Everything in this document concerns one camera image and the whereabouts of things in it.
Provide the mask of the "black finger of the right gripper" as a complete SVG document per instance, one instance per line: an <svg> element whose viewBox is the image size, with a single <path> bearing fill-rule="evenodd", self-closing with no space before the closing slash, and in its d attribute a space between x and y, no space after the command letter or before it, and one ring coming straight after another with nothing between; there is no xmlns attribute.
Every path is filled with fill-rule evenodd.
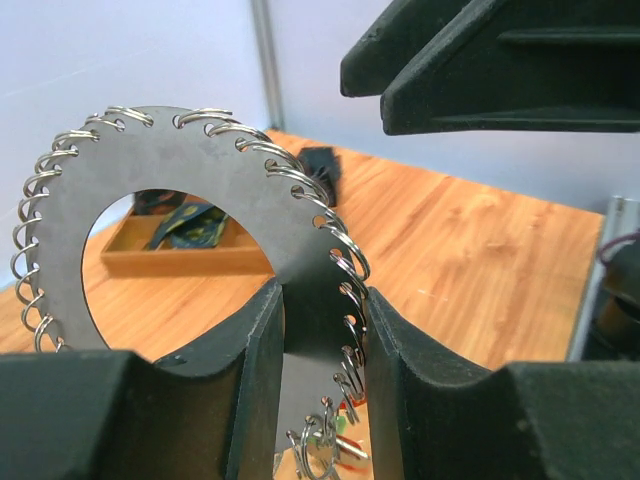
<svg viewBox="0 0 640 480"><path fill-rule="evenodd" d="M381 96L388 135L636 133L636 1L471 1Z"/></svg>
<svg viewBox="0 0 640 480"><path fill-rule="evenodd" d="M378 96L409 61L468 2L394 0L357 40L340 63L345 97Z"/></svg>

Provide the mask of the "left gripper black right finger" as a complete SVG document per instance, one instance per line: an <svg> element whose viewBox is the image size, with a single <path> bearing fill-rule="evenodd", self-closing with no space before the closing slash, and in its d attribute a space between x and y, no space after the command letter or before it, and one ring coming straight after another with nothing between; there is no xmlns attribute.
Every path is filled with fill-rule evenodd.
<svg viewBox="0 0 640 480"><path fill-rule="evenodd" d="M377 290L365 380L378 479L635 479L635 362L491 371L429 337Z"/></svg>

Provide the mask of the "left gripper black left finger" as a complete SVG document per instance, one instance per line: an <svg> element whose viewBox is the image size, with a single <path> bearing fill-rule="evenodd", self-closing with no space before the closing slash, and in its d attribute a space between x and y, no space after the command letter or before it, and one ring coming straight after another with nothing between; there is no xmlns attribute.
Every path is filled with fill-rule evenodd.
<svg viewBox="0 0 640 480"><path fill-rule="evenodd" d="M156 362L129 351L5 354L5 479L268 479L284 346L281 286Z"/></svg>

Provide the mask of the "metal key ring disc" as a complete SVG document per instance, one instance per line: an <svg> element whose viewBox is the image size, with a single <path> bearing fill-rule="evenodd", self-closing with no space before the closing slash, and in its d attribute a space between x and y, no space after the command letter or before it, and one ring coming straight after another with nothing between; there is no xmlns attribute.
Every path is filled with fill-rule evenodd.
<svg viewBox="0 0 640 480"><path fill-rule="evenodd" d="M330 190L295 155L226 110L111 106L56 135L23 186L13 232L21 301L36 341L103 349L82 296L86 237L102 208L153 186L188 200L156 214L146 241L188 272L250 273L268 263L284 290L285 369L318 374L324 406L294 409L281 426L302 475L333 478L345 459L338 420L357 423L365 398L363 310L369 263L332 206ZM303 421L300 432L292 431Z"/></svg>

